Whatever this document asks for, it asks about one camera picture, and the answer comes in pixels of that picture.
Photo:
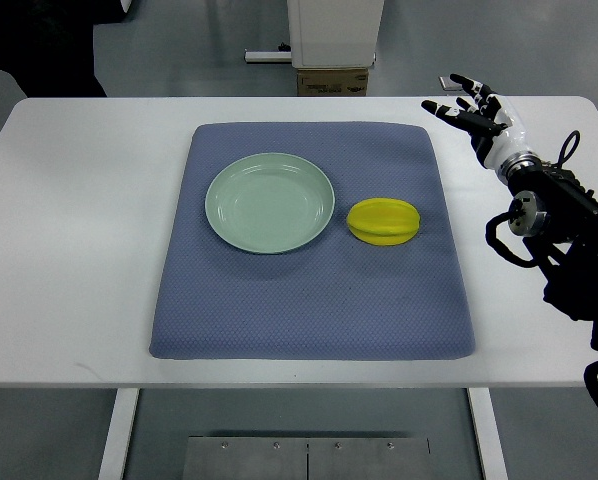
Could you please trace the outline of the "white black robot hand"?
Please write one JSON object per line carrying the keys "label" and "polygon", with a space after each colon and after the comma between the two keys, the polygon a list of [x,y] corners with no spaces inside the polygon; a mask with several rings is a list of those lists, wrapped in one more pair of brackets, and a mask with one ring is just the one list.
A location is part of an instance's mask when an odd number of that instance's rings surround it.
{"label": "white black robot hand", "polygon": [[466,132],[480,165],[497,171],[509,158],[532,153],[525,127],[509,100],[488,85],[459,75],[450,80],[459,84],[472,101],[456,100],[456,106],[424,100],[421,107],[446,124]]}

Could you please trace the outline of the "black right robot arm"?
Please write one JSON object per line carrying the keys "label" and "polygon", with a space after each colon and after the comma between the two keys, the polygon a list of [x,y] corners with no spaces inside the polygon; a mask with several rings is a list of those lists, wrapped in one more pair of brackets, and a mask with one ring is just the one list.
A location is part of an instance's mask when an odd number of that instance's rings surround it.
{"label": "black right robot arm", "polygon": [[544,301],[590,322],[590,346],[598,352],[598,201],[564,167],[580,138],[571,132],[554,163],[527,153],[503,164],[513,199],[487,223],[485,239],[508,262],[539,268],[547,281]]}

